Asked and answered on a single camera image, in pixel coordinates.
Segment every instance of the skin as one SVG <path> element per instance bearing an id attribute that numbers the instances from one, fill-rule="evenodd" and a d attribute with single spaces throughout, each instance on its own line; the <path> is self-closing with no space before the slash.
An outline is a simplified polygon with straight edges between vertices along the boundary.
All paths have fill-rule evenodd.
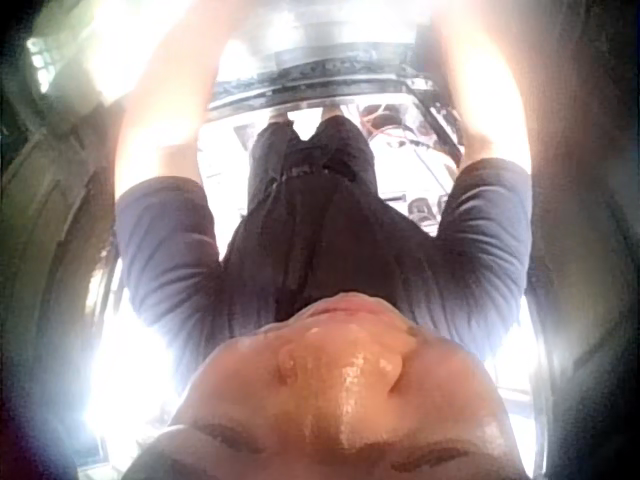
<path id="1" fill-rule="evenodd" d="M 194 0 L 159 45 L 129 99 L 116 197 L 158 176 L 200 181 L 195 139 L 220 56 L 247 5 Z M 463 120 L 460 167 L 501 157 L 530 171 L 518 87 L 482 16 L 472 0 L 446 2 L 436 15 Z M 221 480 L 524 476 L 482 365 L 358 294 L 222 345 L 172 425 L 155 448 Z"/>

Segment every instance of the dark pants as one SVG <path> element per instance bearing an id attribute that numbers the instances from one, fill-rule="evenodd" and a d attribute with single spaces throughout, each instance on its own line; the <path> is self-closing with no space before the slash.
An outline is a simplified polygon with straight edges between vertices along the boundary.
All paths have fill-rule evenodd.
<path id="1" fill-rule="evenodd" d="M 293 123 L 270 124 L 260 132 L 251 150 L 249 210 L 284 177 L 322 171 L 378 193 L 373 152 L 351 120 L 328 118 L 306 142 L 293 129 Z"/>

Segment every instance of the short sleeve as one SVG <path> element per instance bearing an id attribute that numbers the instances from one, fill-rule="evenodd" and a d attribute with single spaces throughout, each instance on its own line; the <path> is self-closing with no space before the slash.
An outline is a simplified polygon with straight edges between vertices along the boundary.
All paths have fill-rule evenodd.
<path id="1" fill-rule="evenodd" d="M 180 177 L 143 182 L 118 200 L 116 235 L 132 307 L 171 350 L 184 387 L 210 340 L 229 334 L 214 321 L 220 262 L 205 192 Z"/>
<path id="2" fill-rule="evenodd" d="M 480 356 L 518 321 L 531 253 L 531 176 L 485 159 L 454 185 L 436 237 L 448 336 Z"/>

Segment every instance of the dark shirt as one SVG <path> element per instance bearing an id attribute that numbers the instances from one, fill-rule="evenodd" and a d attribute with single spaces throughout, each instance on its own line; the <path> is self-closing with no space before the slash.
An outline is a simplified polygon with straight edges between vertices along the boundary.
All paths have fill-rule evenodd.
<path id="1" fill-rule="evenodd" d="M 500 159 L 462 171 L 436 237 L 330 173 L 279 183 L 222 260 L 192 180 L 142 183 L 116 214 L 133 308 L 174 352 L 180 389 L 225 340 L 349 291 L 383 298 L 484 359 L 517 322 L 531 249 L 530 176 Z"/>

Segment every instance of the eyebrow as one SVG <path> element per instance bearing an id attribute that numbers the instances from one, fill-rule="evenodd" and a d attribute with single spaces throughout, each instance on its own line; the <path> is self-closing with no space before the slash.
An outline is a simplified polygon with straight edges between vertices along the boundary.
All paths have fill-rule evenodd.
<path id="1" fill-rule="evenodd" d="M 189 425 L 189 427 L 236 452 L 249 453 L 251 455 L 264 453 L 264 449 L 253 437 L 229 425 L 222 423 L 196 423 Z"/>
<path id="2" fill-rule="evenodd" d="M 398 473 L 411 473 L 423 467 L 435 468 L 445 463 L 453 462 L 459 458 L 467 457 L 478 451 L 474 446 L 469 445 L 443 445 L 445 442 L 436 442 L 435 444 L 423 447 L 422 451 L 417 455 L 411 456 L 407 460 L 395 462 L 391 465 L 391 469 Z"/>

